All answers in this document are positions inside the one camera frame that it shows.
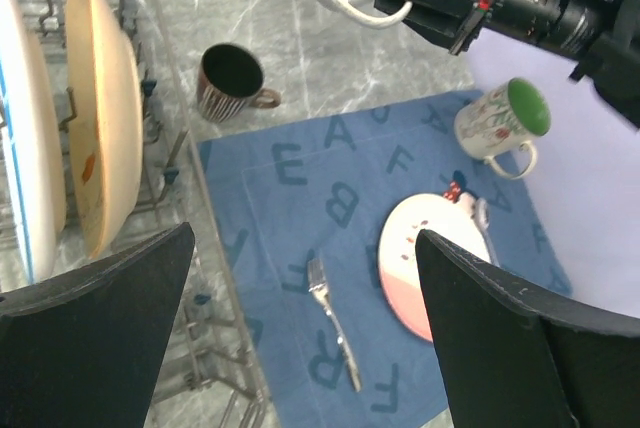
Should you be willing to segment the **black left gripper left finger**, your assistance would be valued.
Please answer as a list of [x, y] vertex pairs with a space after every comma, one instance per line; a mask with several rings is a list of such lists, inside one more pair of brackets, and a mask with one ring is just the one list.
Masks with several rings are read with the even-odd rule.
[[2, 426], [143, 426], [194, 244], [183, 222], [3, 293]]

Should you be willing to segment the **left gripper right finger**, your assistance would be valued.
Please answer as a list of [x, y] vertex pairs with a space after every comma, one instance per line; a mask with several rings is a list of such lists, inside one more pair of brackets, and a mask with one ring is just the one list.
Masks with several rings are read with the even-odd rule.
[[415, 251], [454, 426], [638, 426], [638, 319], [542, 288], [432, 230]]

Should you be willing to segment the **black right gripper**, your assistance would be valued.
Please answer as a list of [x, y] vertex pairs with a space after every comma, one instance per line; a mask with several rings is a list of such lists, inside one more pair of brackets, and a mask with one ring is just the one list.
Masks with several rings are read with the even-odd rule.
[[391, 15], [412, 4], [403, 23], [451, 54], [469, 49], [484, 29], [579, 61], [614, 33], [616, 0], [374, 0]]

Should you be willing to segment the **white strawberry pattern plate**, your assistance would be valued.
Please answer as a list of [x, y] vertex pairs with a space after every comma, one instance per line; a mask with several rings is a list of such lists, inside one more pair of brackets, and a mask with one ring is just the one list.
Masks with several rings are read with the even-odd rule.
[[20, 256], [34, 284], [53, 272], [67, 201], [49, 73], [18, 0], [1, 0], [1, 137]]

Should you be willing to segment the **dark brown metal cup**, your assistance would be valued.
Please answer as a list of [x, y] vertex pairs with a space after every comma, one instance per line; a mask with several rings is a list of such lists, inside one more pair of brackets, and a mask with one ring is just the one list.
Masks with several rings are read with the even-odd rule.
[[197, 110], [205, 120], [222, 123], [246, 108], [276, 108], [281, 94], [266, 88], [264, 81], [262, 65], [246, 48], [233, 43], [213, 45], [199, 63]]

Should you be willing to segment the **beige plate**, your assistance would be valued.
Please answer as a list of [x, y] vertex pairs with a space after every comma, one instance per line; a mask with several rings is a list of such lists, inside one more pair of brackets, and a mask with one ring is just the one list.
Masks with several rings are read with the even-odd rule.
[[143, 110], [132, 43], [106, 0], [66, 0], [69, 123], [76, 207], [89, 257], [133, 211], [143, 162]]

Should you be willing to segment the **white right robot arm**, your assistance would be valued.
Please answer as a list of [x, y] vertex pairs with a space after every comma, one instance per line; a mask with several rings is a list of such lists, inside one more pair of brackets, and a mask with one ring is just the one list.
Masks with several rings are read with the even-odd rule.
[[639, 123], [639, 0], [374, 0], [387, 15], [404, 3], [404, 22], [457, 55], [482, 29], [572, 60], [570, 79], [589, 78], [631, 124]]

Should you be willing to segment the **floral mug green inside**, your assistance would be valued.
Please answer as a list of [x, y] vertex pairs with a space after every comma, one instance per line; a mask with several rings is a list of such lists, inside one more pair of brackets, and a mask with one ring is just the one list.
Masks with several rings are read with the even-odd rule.
[[[540, 91], [523, 78], [513, 78], [458, 111], [453, 123], [462, 150], [509, 180], [527, 176], [538, 160], [534, 141], [548, 133], [551, 113]], [[519, 173], [506, 171], [497, 157], [526, 151], [528, 165]]]

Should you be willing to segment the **pink and cream plate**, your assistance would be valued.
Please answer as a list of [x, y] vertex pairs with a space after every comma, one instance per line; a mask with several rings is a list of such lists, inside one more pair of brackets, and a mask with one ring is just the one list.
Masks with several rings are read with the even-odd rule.
[[432, 334], [422, 297], [415, 245], [419, 232], [431, 229], [489, 262], [490, 250], [477, 227], [476, 198], [464, 192], [453, 202], [422, 193], [402, 200], [386, 219], [378, 245], [381, 285], [397, 318], [416, 336]]

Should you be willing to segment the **silver spoon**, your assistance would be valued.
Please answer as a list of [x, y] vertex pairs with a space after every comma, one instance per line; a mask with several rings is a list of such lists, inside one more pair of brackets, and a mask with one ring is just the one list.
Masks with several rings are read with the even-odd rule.
[[443, 197], [454, 205], [458, 205], [472, 219], [477, 229], [483, 236], [490, 256], [490, 262], [500, 267], [491, 236], [489, 234], [489, 204], [485, 198], [477, 196], [468, 188], [466, 176], [455, 170], [451, 180], [447, 182], [448, 187], [443, 193]]

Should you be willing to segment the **silver fork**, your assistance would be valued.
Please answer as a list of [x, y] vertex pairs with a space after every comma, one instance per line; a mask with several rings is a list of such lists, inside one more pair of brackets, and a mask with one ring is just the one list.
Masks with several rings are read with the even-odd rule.
[[326, 278], [324, 264], [320, 258], [312, 258], [308, 261], [307, 275], [308, 291], [331, 321], [336, 331], [336, 341], [344, 357], [353, 388], [356, 392], [360, 392], [362, 390], [360, 370], [344, 329], [331, 305], [329, 283]]

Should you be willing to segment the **blue letter pattern cloth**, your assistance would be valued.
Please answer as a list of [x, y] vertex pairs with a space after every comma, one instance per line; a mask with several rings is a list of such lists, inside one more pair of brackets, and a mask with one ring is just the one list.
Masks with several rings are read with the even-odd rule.
[[[571, 293], [525, 185], [471, 160], [455, 139], [455, 114], [478, 97], [449, 92], [201, 143], [221, 240], [283, 426], [418, 427], [445, 409], [435, 351], [392, 313], [377, 247], [401, 200], [443, 194], [455, 170], [488, 201], [500, 266]], [[312, 258], [324, 264], [360, 392], [308, 291]]]

